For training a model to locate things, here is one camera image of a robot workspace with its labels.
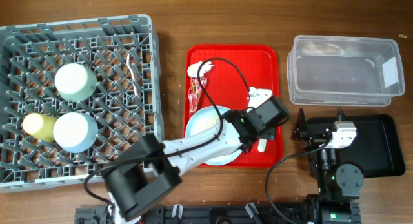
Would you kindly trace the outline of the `light blue plate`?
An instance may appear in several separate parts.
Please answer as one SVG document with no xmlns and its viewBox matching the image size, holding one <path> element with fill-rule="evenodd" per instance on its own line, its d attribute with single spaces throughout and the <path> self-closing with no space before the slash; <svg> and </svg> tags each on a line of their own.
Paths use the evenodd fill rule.
<svg viewBox="0 0 413 224">
<path fill-rule="evenodd" d="M 185 129 L 185 137 L 193 136 L 197 133 L 205 131 L 209 128 L 205 126 L 205 118 L 208 116 L 218 116 L 213 106 L 208 106 L 198 110 L 188 121 Z M 210 166 L 222 166 L 231 163 L 241 154 L 240 150 L 237 150 L 227 156 L 219 156 L 209 159 L 205 162 Z"/>
</svg>

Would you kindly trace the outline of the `yellow plastic cup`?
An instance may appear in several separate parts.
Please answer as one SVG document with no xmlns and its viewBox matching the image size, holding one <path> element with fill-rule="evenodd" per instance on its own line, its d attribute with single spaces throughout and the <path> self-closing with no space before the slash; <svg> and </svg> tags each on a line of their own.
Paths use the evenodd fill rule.
<svg viewBox="0 0 413 224">
<path fill-rule="evenodd" d="M 54 141 L 54 125 L 57 118 L 39 113 L 27 115 L 22 123 L 23 130 L 38 140 Z"/>
</svg>

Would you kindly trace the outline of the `white plastic fork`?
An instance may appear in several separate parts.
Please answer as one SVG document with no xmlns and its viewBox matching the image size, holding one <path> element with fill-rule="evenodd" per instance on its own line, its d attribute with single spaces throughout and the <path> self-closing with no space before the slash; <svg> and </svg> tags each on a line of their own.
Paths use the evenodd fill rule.
<svg viewBox="0 0 413 224">
<path fill-rule="evenodd" d="M 133 69 L 131 67 L 131 64 L 130 64 L 130 53 L 127 53 L 127 55 L 126 55 L 126 66 L 127 66 L 127 69 L 129 70 L 131 78 L 132 78 L 132 86 L 133 86 L 133 89 L 134 89 L 134 95 L 139 98 L 138 89 L 137 89 L 136 85 L 134 84 L 134 81 L 135 81 L 136 78 L 135 78 L 134 71 L 133 71 Z"/>
</svg>

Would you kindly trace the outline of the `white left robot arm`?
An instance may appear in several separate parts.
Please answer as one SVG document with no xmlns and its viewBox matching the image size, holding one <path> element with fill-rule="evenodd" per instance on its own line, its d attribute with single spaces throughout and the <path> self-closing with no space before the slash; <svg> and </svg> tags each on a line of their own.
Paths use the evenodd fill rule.
<svg viewBox="0 0 413 224">
<path fill-rule="evenodd" d="M 289 118 L 272 96 L 256 108 L 229 110 L 215 126 L 183 139 L 158 141 L 147 135 L 105 167 L 102 177 L 125 221 L 143 215 L 181 182 L 182 175 L 209 159 L 248 150 Z"/>
</svg>

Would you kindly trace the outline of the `white plastic spoon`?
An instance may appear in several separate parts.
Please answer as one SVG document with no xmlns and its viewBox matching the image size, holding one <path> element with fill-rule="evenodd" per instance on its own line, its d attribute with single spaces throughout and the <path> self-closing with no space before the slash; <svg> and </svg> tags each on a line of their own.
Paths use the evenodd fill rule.
<svg viewBox="0 0 413 224">
<path fill-rule="evenodd" d="M 266 139 L 260 139 L 259 142 L 258 142 L 257 150 L 260 153 L 263 153 L 266 150 L 266 146 L 267 146 L 267 140 Z"/>
</svg>

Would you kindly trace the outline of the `light green bowl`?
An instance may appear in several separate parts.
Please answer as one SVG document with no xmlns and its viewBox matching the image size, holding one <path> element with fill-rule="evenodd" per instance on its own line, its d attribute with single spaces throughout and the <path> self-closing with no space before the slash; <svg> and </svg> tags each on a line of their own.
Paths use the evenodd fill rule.
<svg viewBox="0 0 413 224">
<path fill-rule="evenodd" d="M 88 99 L 95 92 L 97 78 L 91 69 L 69 63 L 57 70 L 54 83 L 63 99 L 78 102 Z"/>
</svg>

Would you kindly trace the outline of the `light blue bowl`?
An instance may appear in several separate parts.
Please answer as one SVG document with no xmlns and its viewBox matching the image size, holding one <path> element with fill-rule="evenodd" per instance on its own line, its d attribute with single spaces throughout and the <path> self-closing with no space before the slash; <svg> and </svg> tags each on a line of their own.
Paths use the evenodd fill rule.
<svg viewBox="0 0 413 224">
<path fill-rule="evenodd" d="M 59 117 L 53 129 L 57 144 L 70 153 L 80 153 L 90 148 L 98 133 L 95 119 L 88 114 L 77 112 L 69 112 Z"/>
</svg>

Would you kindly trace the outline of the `red snack wrapper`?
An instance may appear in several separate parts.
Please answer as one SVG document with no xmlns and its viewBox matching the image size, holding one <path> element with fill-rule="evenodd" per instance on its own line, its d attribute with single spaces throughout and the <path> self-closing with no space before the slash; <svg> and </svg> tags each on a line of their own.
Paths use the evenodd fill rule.
<svg viewBox="0 0 413 224">
<path fill-rule="evenodd" d="M 208 83 L 208 79 L 205 77 L 201 77 L 200 80 L 201 82 L 199 83 L 197 78 L 190 79 L 190 85 L 188 89 L 189 115 L 190 116 L 194 115 L 197 111 L 197 106 L 201 98 L 201 94 L 203 93 L 201 85 L 203 85 L 203 87 L 205 88 Z"/>
</svg>

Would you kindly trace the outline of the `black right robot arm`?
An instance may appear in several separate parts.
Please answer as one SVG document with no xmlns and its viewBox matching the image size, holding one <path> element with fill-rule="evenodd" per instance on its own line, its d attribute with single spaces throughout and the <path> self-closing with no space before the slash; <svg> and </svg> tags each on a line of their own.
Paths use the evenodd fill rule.
<svg viewBox="0 0 413 224">
<path fill-rule="evenodd" d="M 351 163 L 340 163 L 340 150 L 355 140 L 357 129 L 347 121 L 342 110 L 337 119 L 323 132 L 310 131 L 302 108 L 297 114 L 291 139 L 304 141 L 310 160 L 310 171 L 317 180 L 318 194 L 309 194 L 301 203 L 301 223 L 356 224 L 361 223 L 359 204 L 364 183 L 362 170 Z"/>
</svg>

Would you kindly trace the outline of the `white tissue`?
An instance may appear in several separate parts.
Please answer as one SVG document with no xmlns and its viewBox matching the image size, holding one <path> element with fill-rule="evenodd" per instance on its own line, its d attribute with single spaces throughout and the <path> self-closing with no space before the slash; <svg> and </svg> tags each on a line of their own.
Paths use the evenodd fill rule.
<svg viewBox="0 0 413 224">
<path fill-rule="evenodd" d="M 190 65 L 187 69 L 188 76 L 191 77 L 191 78 L 197 78 L 197 73 L 199 72 L 199 76 L 203 77 L 207 72 L 211 71 L 212 68 L 214 67 L 212 62 L 209 61 L 201 67 L 200 71 L 198 71 L 200 65 L 202 65 L 202 64 L 203 64 L 203 62 L 199 61 L 197 63 L 194 63 L 194 64 Z"/>
</svg>

